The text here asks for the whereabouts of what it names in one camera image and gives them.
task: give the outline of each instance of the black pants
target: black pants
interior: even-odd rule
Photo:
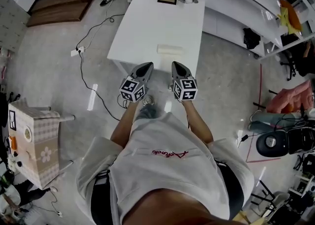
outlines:
[[[50,188],[48,188],[45,190],[35,189],[33,191],[29,191],[33,187],[33,183],[29,180],[26,180],[18,185],[15,185],[14,187],[19,192],[21,197],[20,206],[26,205],[33,200],[42,198],[44,194],[50,190]]]

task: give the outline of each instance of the pink cloth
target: pink cloth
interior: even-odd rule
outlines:
[[[304,109],[312,108],[314,105],[312,97],[311,81],[306,81],[294,89],[282,89],[266,107],[270,113],[297,112],[303,104]]]

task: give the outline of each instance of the black shoe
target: black shoe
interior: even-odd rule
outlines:
[[[114,0],[103,0],[99,5],[100,6],[105,6],[107,5],[109,2],[114,1]]]

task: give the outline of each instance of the checkered tablecloth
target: checkered tablecloth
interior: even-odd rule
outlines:
[[[58,112],[31,108],[25,99],[9,104],[9,135],[16,137],[16,162],[22,162],[22,166],[17,168],[40,189],[59,173],[59,122]],[[26,127],[31,130],[31,142],[24,137]]]

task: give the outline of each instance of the white flower pattern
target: white flower pattern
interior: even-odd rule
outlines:
[[[50,161],[50,155],[51,155],[51,150],[46,146],[45,150],[40,153],[40,156],[42,157],[42,159],[41,159],[42,162],[43,163],[49,162]]]

